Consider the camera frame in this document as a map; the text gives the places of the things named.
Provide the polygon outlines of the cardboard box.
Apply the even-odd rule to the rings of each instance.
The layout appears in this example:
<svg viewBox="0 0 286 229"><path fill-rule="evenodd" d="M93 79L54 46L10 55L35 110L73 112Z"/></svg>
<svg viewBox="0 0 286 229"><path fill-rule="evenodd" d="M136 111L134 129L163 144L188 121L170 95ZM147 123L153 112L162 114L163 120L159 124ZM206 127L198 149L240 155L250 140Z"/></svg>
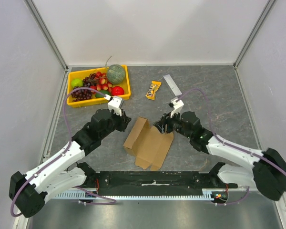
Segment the cardboard box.
<svg viewBox="0 0 286 229"><path fill-rule="evenodd" d="M159 170L168 154L174 134L162 134L147 119L138 117L123 147L134 157L135 165L151 171Z"/></svg>

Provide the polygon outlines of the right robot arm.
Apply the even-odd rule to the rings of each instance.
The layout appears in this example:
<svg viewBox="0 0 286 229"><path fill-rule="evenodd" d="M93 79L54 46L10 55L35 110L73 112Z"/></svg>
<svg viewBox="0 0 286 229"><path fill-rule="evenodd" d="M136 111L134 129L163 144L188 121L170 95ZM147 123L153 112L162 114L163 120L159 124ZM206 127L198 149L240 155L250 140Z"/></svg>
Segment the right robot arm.
<svg viewBox="0 0 286 229"><path fill-rule="evenodd" d="M197 151L225 158L236 166L222 164L209 175L211 186L224 183L256 188L263 196L278 201L286 192L286 162L274 149L265 151L235 144L202 127L194 112L163 114L153 124L160 133L175 131L189 139Z"/></svg>

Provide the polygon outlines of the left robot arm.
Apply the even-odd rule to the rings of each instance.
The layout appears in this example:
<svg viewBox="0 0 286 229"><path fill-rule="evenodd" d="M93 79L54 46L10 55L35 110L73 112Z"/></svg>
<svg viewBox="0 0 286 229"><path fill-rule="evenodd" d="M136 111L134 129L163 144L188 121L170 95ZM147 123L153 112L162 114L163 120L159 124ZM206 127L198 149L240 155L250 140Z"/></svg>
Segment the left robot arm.
<svg viewBox="0 0 286 229"><path fill-rule="evenodd" d="M58 194L81 185L93 186L95 171L87 163L80 163L69 172L66 169L98 148L112 132L125 131L130 121L125 111L118 115L99 109L54 156L25 174L14 173L9 189L11 215L17 217L14 208L18 208L21 215L30 218Z"/></svg>

